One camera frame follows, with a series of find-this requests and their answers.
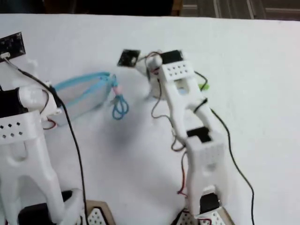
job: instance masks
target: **white table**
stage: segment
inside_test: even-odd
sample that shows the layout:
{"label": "white table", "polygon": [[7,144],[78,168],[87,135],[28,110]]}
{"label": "white table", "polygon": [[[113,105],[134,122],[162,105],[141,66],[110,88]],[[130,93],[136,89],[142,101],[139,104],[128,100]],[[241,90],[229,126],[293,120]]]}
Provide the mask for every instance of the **white table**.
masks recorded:
{"label": "white table", "polygon": [[[231,131],[236,160],[255,189],[256,225],[300,220],[300,22],[97,15],[0,15],[0,21],[0,37],[22,31],[43,80],[117,74],[129,114],[114,121],[106,107],[73,122],[87,198],[106,201],[117,224],[166,225],[184,205],[176,195],[181,154],[170,150],[168,121],[150,116],[147,79],[116,67],[124,48],[183,49],[207,76],[205,95]],[[166,102],[159,113],[168,113]],[[68,128],[46,133],[46,140],[61,186],[80,187]],[[227,161],[235,182],[226,209],[237,225],[250,225],[250,189]],[[30,186],[24,202],[38,202]]]}

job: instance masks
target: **blue string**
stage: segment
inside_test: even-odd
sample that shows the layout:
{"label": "blue string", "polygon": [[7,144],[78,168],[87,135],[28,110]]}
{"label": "blue string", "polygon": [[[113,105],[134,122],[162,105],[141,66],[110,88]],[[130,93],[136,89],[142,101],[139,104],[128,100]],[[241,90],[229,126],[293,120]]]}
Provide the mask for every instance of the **blue string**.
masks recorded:
{"label": "blue string", "polygon": [[[110,74],[108,72],[97,72],[97,73],[87,74],[87,75],[83,75],[80,77],[75,77],[75,78],[71,78],[66,81],[63,81],[63,82],[55,85],[54,88],[58,92],[60,90],[78,85],[80,83],[88,82],[93,79],[99,79],[99,82],[90,86],[81,96],[77,97],[76,99],[72,100],[71,102],[68,102],[68,104],[66,106],[70,107],[70,106],[82,101],[83,99],[87,98],[91,93],[93,93],[96,90],[100,89],[101,87],[105,86],[106,83],[108,83],[106,97],[105,97],[105,98],[107,98],[112,87],[118,87],[118,85],[119,85],[117,82],[116,75],[113,75],[112,78],[109,75]],[[129,105],[128,105],[127,101],[124,99],[122,94],[116,95],[113,102],[114,102],[114,106],[113,106],[113,110],[112,110],[112,117],[115,120],[121,120],[129,112]]]}
{"label": "blue string", "polygon": [[[116,75],[112,76],[112,87],[117,87],[119,84],[117,82]],[[124,99],[123,95],[116,95],[114,98],[114,106],[112,110],[112,117],[115,120],[121,120],[128,112],[129,105],[127,101]]]}

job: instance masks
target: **ventilation holes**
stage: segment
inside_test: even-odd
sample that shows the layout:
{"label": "ventilation holes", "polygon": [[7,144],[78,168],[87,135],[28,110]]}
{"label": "ventilation holes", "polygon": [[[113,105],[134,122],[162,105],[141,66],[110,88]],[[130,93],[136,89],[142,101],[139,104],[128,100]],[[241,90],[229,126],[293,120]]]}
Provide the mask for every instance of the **ventilation holes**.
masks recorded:
{"label": "ventilation holes", "polygon": [[169,76],[188,73],[187,68],[184,67],[186,67],[185,64],[183,64],[182,66],[168,67],[167,70],[169,71]]}

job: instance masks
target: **circuit board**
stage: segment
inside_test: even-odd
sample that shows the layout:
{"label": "circuit board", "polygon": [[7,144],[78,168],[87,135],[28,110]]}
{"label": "circuit board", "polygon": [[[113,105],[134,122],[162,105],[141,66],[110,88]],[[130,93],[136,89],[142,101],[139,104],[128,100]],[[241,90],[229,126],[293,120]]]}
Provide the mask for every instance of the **circuit board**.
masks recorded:
{"label": "circuit board", "polygon": [[21,32],[0,39],[0,55],[3,53],[10,54],[7,58],[9,60],[26,54]]}

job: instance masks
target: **white robot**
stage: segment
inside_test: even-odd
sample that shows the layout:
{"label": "white robot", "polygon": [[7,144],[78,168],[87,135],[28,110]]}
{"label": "white robot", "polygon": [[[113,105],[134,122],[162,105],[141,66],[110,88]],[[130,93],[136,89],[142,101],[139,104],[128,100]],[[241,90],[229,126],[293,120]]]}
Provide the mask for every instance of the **white robot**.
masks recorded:
{"label": "white robot", "polygon": [[[207,102],[204,102],[191,63],[184,60],[180,51],[153,57],[149,67],[156,71],[155,76],[162,86],[176,137],[187,149],[187,206],[190,213],[199,218],[226,203],[225,139],[218,131]],[[184,95],[179,93],[178,80],[188,90]],[[41,125],[41,120],[59,113],[54,96],[39,84],[26,84],[0,90],[0,103],[6,106],[0,109],[0,195],[7,221],[18,225],[18,214],[22,209],[18,182],[26,176],[45,194],[54,223],[75,224],[82,211],[82,190],[72,190],[72,197],[63,202]],[[185,128],[186,109],[195,112],[203,122],[202,127]],[[25,157],[12,154],[20,148],[25,149]]]}

